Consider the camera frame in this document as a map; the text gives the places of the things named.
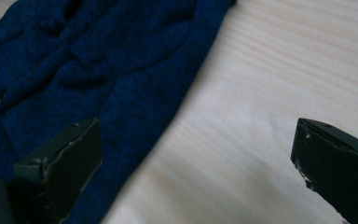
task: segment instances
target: wooden surface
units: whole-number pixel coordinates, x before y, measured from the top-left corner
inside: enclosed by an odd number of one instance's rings
[[[342,223],[290,162],[299,117],[358,137],[358,1],[239,0],[104,223]]]

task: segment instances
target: light wood table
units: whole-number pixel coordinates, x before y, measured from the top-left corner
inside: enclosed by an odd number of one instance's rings
[[[358,1],[239,0],[104,223],[342,223],[290,161],[300,117],[358,137]]]

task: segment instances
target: blue sweater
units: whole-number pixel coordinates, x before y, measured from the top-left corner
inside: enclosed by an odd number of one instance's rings
[[[103,165],[67,223],[97,223],[164,132],[233,0],[19,0],[0,20],[0,178],[97,117]]]

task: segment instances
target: wood grain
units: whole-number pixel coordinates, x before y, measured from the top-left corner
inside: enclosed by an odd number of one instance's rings
[[[342,223],[290,162],[300,117],[358,137],[358,1],[239,0],[103,223]]]

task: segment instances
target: blue knit fabric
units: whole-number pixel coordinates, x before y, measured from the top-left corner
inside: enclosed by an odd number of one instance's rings
[[[0,20],[0,178],[72,122],[103,165],[66,223],[97,223],[172,120],[233,0],[19,0]]]

